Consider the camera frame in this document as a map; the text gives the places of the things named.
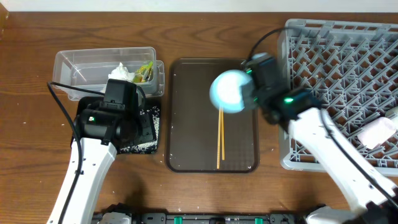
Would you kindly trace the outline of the white cup green inside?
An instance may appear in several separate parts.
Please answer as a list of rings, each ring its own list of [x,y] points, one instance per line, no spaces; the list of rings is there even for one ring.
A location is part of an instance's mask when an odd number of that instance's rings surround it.
[[[398,115],[398,107],[397,106],[392,108],[392,109],[390,109],[390,110],[388,110],[385,113],[385,117],[390,119],[390,120],[395,119],[397,117],[397,115]]]

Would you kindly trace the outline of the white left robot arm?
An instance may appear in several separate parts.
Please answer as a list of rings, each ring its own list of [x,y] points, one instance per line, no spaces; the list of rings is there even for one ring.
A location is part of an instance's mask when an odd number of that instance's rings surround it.
[[[146,103],[136,84],[110,79],[103,92],[88,91],[71,129],[71,157],[49,223],[91,223],[106,174],[118,154],[157,150],[160,108]]]

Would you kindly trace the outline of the light blue rice bowl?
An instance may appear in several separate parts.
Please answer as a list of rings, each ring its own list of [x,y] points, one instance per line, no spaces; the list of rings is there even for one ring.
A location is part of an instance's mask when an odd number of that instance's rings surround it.
[[[227,70],[215,78],[210,86],[210,101],[225,113],[240,113],[245,109],[242,87],[251,84],[252,78],[242,70]]]

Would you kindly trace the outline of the yellow green snack wrapper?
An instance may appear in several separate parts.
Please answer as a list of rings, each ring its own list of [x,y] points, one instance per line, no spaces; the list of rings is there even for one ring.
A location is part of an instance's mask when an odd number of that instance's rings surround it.
[[[142,65],[134,73],[134,83],[145,83],[148,82],[153,74],[153,62]]]

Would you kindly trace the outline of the wooden chopstick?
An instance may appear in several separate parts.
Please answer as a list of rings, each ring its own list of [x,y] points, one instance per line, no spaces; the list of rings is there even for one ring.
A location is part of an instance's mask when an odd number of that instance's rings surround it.
[[[225,143],[224,143],[224,110],[221,109],[221,155],[222,160],[225,160]]]
[[[216,168],[220,168],[220,149],[221,147],[221,108],[218,110],[218,141],[217,141],[217,160],[216,160]]]

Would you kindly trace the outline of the white cup pink inside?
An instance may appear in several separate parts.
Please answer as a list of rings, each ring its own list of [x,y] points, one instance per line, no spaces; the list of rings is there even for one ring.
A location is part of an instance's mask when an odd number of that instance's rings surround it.
[[[371,123],[365,125],[358,134],[358,139],[362,145],[368,149],[374,149],[397,132],[397,117],[380,117]]]

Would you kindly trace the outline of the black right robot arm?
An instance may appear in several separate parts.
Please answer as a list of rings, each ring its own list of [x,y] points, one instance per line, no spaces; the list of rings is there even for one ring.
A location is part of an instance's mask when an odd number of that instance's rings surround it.
[[[306,223],[397,223],[397,185],[378,172],[339,131],[321,103],[303,88],[287,86],[277,60],[269,54],[249,57],[242,88],[246,108],[260,108],[306,148],[341,190],[350,210],[320,207]]]

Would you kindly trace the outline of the white tissue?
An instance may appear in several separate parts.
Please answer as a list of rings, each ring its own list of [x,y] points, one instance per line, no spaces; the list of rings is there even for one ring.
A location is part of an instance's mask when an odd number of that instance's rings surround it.
[[[120,62],[119,65],[111,71],[111,73],[108,75],[108,78],[133,82],[134,76],[135,73],[130,73],[128,69]]]

